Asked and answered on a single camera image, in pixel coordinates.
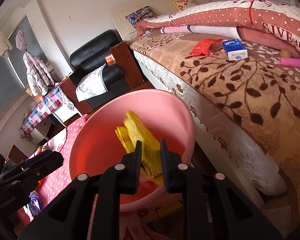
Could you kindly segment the pink rolled bolster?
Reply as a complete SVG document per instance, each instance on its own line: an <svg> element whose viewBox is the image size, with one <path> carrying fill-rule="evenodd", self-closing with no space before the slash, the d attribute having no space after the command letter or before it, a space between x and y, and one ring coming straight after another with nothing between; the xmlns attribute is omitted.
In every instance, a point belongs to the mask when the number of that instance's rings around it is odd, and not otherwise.
<svg viewBox="0 0 300 240"><path fill-rule="evenodd" d="M172 34L172 33L194 33L194 34L211 34L242 40L237 27L214 27L204 25L182 25L178 27L161 27L148 29L151 33Z"/></svg>

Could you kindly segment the pink plastic trash bucket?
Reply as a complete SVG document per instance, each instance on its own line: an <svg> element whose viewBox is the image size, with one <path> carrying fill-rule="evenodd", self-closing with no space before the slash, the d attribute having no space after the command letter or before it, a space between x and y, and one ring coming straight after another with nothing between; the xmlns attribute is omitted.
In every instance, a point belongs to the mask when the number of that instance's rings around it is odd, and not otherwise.
<svg viewBox="0 0 300 240"><path fill-rule="evenodd" d="M187 105L176 95L143 89L111 100L83 125L72 145L71 179L85 173L103 174L135 150L137 136L128 134L126 120L134 112L153 135L153 145L164 139L169 151L190 164L194 149L194 121Z"/></svg>

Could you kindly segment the white floral pillow case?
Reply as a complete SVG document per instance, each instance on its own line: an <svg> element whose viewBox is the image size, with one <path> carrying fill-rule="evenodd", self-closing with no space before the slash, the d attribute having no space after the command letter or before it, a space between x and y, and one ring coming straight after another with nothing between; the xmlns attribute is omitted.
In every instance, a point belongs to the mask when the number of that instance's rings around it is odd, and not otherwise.
<svg viewBox="0 0 300 240"><path fill-rule="evenodd" d="M105 66L106 64L83 77L77 85L76 97L79 102L102 95L108 91L102 76Z"/></svg>

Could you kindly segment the blue white tissue pack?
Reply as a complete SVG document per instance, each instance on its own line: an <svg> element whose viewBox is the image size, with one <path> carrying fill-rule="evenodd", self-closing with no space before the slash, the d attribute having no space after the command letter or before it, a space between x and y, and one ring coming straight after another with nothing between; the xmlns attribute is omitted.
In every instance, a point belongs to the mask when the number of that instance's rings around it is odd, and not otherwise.
<svg viewBox="0 0 300 240"><path fill-rule="evenodd" d="M221 44L230 61L242 60L248 57L248 50L238 39L222 41Z"/></svg>

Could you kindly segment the small orange box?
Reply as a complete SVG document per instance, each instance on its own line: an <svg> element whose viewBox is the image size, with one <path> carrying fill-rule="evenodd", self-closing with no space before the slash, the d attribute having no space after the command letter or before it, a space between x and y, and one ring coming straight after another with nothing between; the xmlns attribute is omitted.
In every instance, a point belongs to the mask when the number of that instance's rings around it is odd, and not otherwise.
<svg viewBox="0 0 300 240"><path fill-rule="evenodd" d="M107 55L107 56L105 56L104 58L105 58L106 63L111 63L111 62L114 62L114 61L115 61L115 58L113 57L112 54Z"/></svg>

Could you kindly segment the colourful cartoon pillow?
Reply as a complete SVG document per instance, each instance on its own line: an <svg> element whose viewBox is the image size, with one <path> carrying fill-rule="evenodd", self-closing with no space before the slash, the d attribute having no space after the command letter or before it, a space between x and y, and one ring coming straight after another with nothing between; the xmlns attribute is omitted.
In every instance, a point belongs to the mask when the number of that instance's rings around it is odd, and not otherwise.
<svg viewBox="0 0 300 240"><path fill-rule="evenodd" d="M132 12L131 14L125 16L125 19L133 26L136 27L136 25L141 22L144 18L153 18L157 16L151 7L146 6L141 9L138 9L135 12Z"/></svg>

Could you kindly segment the bed with brown leaf cover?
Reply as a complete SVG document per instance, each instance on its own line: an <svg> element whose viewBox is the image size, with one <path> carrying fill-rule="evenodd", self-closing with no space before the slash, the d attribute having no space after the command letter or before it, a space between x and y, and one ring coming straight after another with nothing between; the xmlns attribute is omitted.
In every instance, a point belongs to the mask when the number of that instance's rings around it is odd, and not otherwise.
<svg viewBox="0 0 300 240"><path fill-rule="evenodd" d="M194 0L197 5L211 3ZM197 42L232 38L211 34L151 33L141 36L125 16L149 6L157 15L179 10L171 0L131 0L109 9L121 38L154 87L177 95L196 119L200 144L212 135L212 163L268 196L288 193L292 217L300 221L300 68L279 63L280 51L300 52L256 29L237 27L246 59L230 61L221 43L211 56L190 56Z"/></svg>

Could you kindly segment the pink polka dot blanket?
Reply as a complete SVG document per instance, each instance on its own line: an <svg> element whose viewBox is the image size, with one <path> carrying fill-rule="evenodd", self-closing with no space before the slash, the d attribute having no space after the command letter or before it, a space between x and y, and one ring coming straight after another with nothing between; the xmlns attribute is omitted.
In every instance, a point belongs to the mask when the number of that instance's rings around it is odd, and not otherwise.
<svg viewBox="0 0 300 240"><path fill-rule="evenodd" d="M72 146L89 118L90 116L87 114L80 117L46 143L52 154L45 159L48 164L53 166L54 170L49 169L50 173L43 178L42 184L36 190L43 207L46 207L71 183L69 161Z"/></svg>

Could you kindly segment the pink cylindrical object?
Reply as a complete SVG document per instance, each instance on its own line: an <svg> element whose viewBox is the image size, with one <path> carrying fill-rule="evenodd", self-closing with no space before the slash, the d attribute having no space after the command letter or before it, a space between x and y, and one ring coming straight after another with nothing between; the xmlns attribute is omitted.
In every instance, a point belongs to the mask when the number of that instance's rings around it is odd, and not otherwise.
<svg viewBox="0 0 300 240"><path fill-rule="evenodd" d="M287 67L300 68L300 59L281 57L279 63Z"/></svg>

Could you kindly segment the red white polka dot quilt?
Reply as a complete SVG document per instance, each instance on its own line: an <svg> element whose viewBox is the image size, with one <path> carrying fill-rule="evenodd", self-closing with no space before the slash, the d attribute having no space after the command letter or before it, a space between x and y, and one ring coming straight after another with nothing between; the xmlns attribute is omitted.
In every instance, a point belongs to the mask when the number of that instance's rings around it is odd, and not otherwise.
<svg viewBox="0 0 300 240"><path fill-rule="evenodd" d="M233 0L195 5L178 12L144 18L135 29L138 36L147 29L181 25L247 27L272 34L300 52L300 8L267 0Z"/></svg>

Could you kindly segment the checkered cloth side table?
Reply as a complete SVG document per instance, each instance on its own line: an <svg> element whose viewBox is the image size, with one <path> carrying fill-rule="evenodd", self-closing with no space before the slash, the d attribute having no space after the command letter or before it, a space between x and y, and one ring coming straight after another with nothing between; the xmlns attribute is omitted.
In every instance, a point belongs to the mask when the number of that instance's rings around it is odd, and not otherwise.
<svg viewBox="0 0 300 240"><path fill-rule="evenodd" d="M38 145L41 141L48 140L47 134L52 125L59 122L65 126L76 114L82 116L61 88L56 87L25 118L19 129L20 135Z"/></svg>

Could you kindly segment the walnut left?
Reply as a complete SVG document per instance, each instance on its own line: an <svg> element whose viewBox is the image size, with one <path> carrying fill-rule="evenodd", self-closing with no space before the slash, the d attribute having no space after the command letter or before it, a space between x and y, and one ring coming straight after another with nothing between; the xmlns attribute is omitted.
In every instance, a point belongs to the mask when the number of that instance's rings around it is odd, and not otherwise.
<svg viewBox="0 0 300 240"><path fill-rule="evenodd" d="M44 152L44 151L46 151L46 150L48 150L49 149L49 147L48 146L40 146L40 147L38 147L38 149L37 149L37 154L40 154L40 153L42 153L42 152Z"/></svg>

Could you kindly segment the hanging pastel puffer jacket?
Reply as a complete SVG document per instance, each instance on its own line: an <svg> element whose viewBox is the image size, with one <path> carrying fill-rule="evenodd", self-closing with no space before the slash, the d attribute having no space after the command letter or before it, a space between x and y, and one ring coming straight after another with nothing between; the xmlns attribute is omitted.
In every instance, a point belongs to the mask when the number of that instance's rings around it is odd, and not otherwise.
<svg viewBox="0 0 300 240"><path fill-rule="evenodd" d="M38 57L26 51L23 54L23 61L26 67L26 77L28 85L34 97L46 96L49 88L55 85L55 82L47 70L44 62Z"/></svg>

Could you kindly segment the small yellow ball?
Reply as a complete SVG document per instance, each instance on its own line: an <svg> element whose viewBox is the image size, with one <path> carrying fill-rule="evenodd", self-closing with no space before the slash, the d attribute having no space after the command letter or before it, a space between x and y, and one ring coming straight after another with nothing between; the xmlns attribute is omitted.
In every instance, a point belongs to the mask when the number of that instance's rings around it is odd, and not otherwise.
<svg viewBox="0 0 300 240"><path fill-rule="evenodd" d="M282 50L280 51L280 56L281 56L282 58L291 58L291 53L290 53L290 51L287 50L287 49L282 49Z"/></svg>

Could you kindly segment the yellow flower cushion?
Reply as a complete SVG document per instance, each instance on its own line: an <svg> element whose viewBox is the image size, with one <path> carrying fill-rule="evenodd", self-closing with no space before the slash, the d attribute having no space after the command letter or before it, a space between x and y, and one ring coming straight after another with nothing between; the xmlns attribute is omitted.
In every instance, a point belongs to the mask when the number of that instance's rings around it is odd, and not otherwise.
<svg viewBox="0 0 300 240"><path fill-rule="evenodd" d="M186 8L194 7L197 5L197 3L194 0L178 0L173 2L173 5L178 10L184 10Z"/></svg>

